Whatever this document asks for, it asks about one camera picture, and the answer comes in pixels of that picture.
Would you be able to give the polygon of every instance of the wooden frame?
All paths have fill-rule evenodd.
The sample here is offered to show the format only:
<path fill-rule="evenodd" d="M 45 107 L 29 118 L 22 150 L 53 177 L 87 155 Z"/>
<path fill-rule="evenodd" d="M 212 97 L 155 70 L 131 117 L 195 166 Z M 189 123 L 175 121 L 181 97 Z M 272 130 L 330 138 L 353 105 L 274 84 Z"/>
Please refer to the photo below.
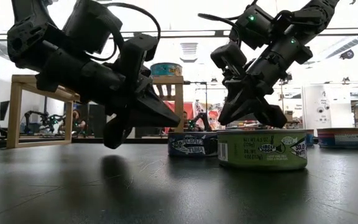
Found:
<path fill-rule="evenodd" d="M 73 113 L 73 102 L 78 101 L 80 96 L 74 91 L 67 90 L 59 86 L 55 93 L 38 90 L 36 87 L 37 80 L 35 75 L 13 75 L 11 86 L 11 105 L 9 107 L 9 122 L 7 128 L 6 147 L 8 149 L 18 147 L 34 147 L 34 146 L 51 146 L 57 144 L 71 143 L 71 130 L 73 127 L 73 117 L 66 116 L 65 140 L 62 141 L 45 141 L 45 142 L 28 142 L 19 143 L 19 126 L 21 121 L 21 105 L 22 91 L 26 90 L 32 93 L 47 96 L 66 103 L 66 114 Z"/>
<path fill-rule="evenodd" d="M 183 132 L 183 76 L 163 76 L 153 77 L 153 84 L 160 85 L 175 85 L 175 96 L 171 98 L 164 97 L 162 100 L 173 100 L 175 101 L 175 114 L 180 117 L 180 123 L 175 128 L 176 133 Z"/>

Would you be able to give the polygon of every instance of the table surface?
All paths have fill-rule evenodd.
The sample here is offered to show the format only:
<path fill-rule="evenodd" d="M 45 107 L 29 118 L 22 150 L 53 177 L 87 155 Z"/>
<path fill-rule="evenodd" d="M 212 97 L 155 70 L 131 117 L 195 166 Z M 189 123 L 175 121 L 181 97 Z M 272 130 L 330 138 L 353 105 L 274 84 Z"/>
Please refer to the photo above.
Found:
<path fill-rule="evenodd" d="M 166 145 L 0 149 L 0 223 L 357 223 L 358 151 L 308 150 L 306 169 L 226 169 Z"/>

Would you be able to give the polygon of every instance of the monitor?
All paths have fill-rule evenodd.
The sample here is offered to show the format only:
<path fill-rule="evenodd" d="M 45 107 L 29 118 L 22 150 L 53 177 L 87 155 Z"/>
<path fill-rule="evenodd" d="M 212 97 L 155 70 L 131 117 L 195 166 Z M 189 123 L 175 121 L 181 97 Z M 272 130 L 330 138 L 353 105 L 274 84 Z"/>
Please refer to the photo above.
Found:
<path fill-rule="evenodd" d="M 9 101 L 0 102 L 0 121 L 5 120 L 8 106 L 9 106 Z"/>

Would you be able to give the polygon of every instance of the tuna can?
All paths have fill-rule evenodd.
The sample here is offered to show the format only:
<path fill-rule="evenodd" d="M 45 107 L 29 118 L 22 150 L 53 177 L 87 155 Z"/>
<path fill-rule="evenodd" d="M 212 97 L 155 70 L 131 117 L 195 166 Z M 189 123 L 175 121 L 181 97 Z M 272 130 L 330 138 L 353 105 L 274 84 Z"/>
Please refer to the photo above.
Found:
<path fill-rule="evenodd" d="M 308 163 L 306 130 L 218 132 L 223 166 L 255 170 L 297 170 Z"/>
<path fill-rule="evenodd" d="M 181 65 L 176 63 L 155 63 L 150 67 L 151 76 L 181 76 Z"/>
<path fill-rule="evenodd" d="M 358 128 L 317 129 L 320 147 L 331 149 L 358 149 Z"/>
<path fill-rule="evenodd" d="M 218 136 L 212 132 L 168 133 L 170 156 L 217 156 Z"/>
<path fill-rule="evenodd" d="M 314 146 L 314 129 L 307 129 L 306 130 L 306 145 L 308 147 Z"/>

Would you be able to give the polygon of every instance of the green can label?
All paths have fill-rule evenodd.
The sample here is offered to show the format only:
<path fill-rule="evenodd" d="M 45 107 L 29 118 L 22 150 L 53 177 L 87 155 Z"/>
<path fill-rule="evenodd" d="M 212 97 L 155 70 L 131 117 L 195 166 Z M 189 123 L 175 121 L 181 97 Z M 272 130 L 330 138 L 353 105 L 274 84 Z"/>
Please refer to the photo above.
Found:
<path fill-rule="evenodd" d="M 220 134 L 218 159 L 235 165 L 297 166 L 307 163 L 305 133 Z"/>

